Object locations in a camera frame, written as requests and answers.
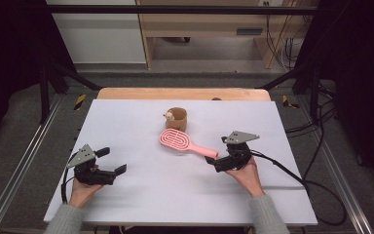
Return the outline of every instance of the white wall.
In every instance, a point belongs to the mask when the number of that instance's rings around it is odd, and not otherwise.
[[[51,4],[135,5],[133,0],[47,0]],[[53,14],[74,63],[145,63],[138,16]]]

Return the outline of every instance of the brown cup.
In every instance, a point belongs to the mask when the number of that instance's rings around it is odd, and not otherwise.
[[[173,107],[168,110],[172,113],[174,120],[166,120],[166,129],[176,129],[186,132],[187,128],[187,111],[180,107]]]

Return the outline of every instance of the pink hairbrush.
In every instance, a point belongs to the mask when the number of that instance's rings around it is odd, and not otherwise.
[[[178,151],[193,150],[211,158],[216,158],[218,155],[217,151],[194,145],[188,135],[175,129],[164,130],[160,134],[160,143]]]

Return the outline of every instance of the white table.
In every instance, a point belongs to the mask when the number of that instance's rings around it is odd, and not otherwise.
[[[226,156],[221,137],[232,131],[260,135],[251,149],[281,162],[300,175],[272,101],[97,99],[73,152],[85,143],[93,150],[110,147],[96,163],[105,171],[127,164],[114,185],[95,194],[84,222],[98,225],[250,225],[249,195],[229,176],[217,173],[203,156],[179,153],[159,144],[163,114],[171,107],[188,111],[191,140]],[[301,184],[269,161],[256,158],[262,184],[288,225],[317,220]],[[59,187],[44,220],[61,204]]]

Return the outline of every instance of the gray sleeve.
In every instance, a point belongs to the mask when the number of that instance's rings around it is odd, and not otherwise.
[[[253,224],[257,234],[289,233],[269,195],[253,198],[250,201]]]
[[[84,210],[62,204],[44,234],[80,233]]]

